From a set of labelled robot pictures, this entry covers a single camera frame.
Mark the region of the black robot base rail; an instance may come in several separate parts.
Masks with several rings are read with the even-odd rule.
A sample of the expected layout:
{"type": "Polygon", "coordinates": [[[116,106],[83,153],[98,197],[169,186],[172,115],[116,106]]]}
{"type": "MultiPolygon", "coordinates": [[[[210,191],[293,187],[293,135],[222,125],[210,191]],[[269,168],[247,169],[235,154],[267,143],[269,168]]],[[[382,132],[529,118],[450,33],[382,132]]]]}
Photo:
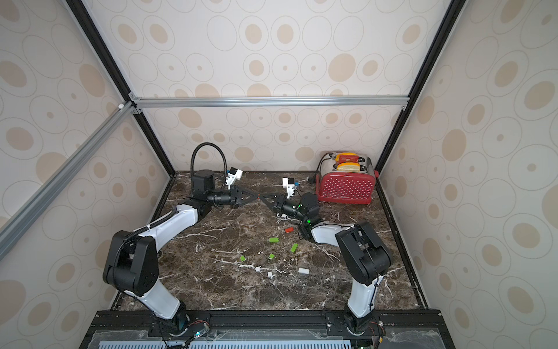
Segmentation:
{"type": "Polygon", "coordinates": [[[454,348],[438,310],[190,311],[183,334],[149,311],[100,311],[81,348],[454,348]]]}

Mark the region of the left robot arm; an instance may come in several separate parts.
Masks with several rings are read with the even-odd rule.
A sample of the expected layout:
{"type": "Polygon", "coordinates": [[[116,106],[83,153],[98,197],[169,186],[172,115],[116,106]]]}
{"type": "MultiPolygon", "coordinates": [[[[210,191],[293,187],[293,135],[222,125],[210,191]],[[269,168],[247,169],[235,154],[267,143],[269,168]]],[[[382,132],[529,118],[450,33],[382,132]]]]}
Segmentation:
{"type": "Polygon", "coordinates": [[[211,170],[195,172],[187,199],[142,228],[115,233],[110,242],[103,281],[138,299],[156,319],[174,328],[175,337],[187,331],[190,317],[184,303],[161,282],[158,253],[174,237],[202,221],[213,207],[238,208],[256,200],[257,194],[235,184],[242,174],[242,170],[231,168],[225,174],[225,187],[216,189],[211,170]]]}

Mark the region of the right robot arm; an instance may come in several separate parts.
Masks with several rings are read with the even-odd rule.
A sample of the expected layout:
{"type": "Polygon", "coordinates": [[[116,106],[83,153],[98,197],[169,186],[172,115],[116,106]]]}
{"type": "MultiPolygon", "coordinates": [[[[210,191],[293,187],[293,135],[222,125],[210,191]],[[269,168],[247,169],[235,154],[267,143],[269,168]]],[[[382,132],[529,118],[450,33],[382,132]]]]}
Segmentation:
{"type": "Polygon", "coordinates": [[[339,248],[353,278],[345,322],[348,331],[363,334],[372,320],[379,287],[392,265],[392,253],[373,226],[366,220],[353,225],[324,221],[315,194],[305,193],[299,202],[277,193],[262,195],[260,200],[277,216],[296,220],[303,239],[339,248]]]}

